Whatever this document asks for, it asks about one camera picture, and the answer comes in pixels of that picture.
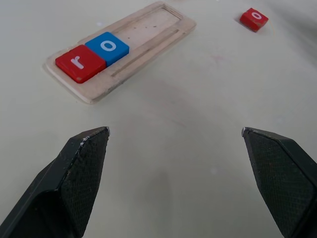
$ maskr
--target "blue tile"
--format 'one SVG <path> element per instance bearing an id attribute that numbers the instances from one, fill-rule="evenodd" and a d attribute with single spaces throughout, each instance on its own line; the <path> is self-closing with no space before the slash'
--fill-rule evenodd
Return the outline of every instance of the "blue tile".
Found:
<path id="1" fill-rule="evenodd" d="M 129 53 L 129 46 L 116 38 L 110 32 L 105 32 L 85 44 L 106 61 L 110 66 Z"/>

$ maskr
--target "textured gripper pad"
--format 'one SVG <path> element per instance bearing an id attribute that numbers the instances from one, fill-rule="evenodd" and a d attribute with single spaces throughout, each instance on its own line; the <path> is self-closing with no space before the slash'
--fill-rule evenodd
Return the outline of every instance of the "textured gripper pad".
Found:
<path id="1" fill-rule="evenodd" d="M 315 197 L 314 186 L 275 140 L 252 132 L 245 140 L 259 191 L 290 238 Z"/>
<path id="2" fill-rule="evenodd" d="M 79 237 L 84 235 L 99 189 L 106 153 L 107 130 L 84 138 L 61 186 L 61 196 Z"/>

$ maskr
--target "wooden board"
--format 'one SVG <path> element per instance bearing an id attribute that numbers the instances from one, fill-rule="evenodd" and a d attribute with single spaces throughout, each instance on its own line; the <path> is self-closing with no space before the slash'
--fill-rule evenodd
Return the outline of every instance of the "wooden board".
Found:
<path id="1" fill-rule="evenodd" d="M 183 39 L 195 26 L 192 19 L 164 2 L 155 2 L 50 56 L 45 68 L 72 93 L 92 104 L 122 84 L 158 54 Z M 55 65 L 57 57 L 104 32 L 111 32 L 128 44 L 130 53 L 82 84 L 73 81 Z"/>

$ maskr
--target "white table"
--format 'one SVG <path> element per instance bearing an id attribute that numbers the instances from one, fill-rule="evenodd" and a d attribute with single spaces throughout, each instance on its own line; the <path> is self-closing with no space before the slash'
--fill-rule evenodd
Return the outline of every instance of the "white table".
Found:
<path id="1" fill-rule="evenodd" d="M 49 55 L 152 2 L 0 3 L 0 222 L 69 137 L 109 126 L 84 237 L 281 238 L 241 129 L 291 137 L 316 157 L 317 5 L 169 0 L 196 30 L 95 105 L 42 69 Z M 236 22 L 250 7 L 270 18 L 258 33 Z"/>

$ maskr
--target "red letter tile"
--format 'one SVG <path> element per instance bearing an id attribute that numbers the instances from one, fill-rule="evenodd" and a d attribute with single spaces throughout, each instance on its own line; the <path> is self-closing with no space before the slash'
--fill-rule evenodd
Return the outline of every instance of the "red letter tile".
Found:
<path id="1" fill-rule="evenodd" d="M 240 22 L 249 27 L 254 32 L 260 30 L 268 21 L 268 18 L 261 14 L 260 12 L 250 8 L 247 12 L 245 12 L 240 18 Z"/>
<path id="2" fill-rule="evenodd" d="M 56 58 L 55 64 L 77 83 L 84 83 L 106 68 L 106 62 L 80 45 Z"/>

